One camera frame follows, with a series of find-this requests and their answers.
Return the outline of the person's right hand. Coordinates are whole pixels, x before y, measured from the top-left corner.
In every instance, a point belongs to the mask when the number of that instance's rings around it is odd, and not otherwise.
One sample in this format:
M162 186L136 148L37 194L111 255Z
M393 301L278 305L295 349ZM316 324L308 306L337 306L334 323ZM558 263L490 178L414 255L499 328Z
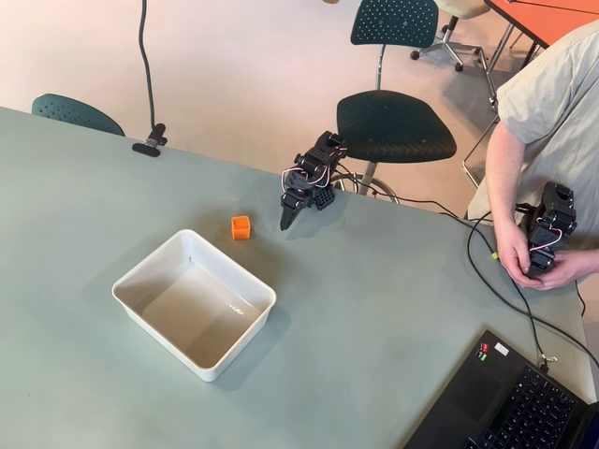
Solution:
M494 224L499 260L519 286L540 290L541 281L527 276L531 265L528 240L521 229L510 221L497 221Z

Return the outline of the person's left hand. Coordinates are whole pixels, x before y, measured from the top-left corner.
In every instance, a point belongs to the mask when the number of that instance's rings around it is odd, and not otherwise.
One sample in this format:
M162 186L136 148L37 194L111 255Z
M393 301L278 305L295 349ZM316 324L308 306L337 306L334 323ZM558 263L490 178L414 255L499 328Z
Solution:
M550 290L563 287L583 275L584 254L575 251L556 253L553 269L534 279L533 289Z

